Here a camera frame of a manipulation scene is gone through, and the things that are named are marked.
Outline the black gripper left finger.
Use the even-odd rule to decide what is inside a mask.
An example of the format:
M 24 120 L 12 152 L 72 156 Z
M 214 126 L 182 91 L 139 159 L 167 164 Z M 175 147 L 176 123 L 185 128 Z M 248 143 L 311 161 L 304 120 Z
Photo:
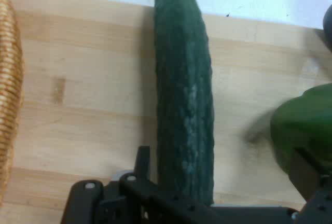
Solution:
M 132 172 L 107 185 L 98 180 L 73 184 L 61 223 L 181 223 L 158 202 L 162 192 L 149 176 L 150 147 L 140 146 Z

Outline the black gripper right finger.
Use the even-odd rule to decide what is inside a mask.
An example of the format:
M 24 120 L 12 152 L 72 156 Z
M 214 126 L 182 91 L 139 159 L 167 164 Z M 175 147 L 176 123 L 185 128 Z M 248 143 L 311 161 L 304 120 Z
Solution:
M 292 184 L 306 202 L 294 223 L 331 223 L 331 170 L 303 148 L 292 156 Z

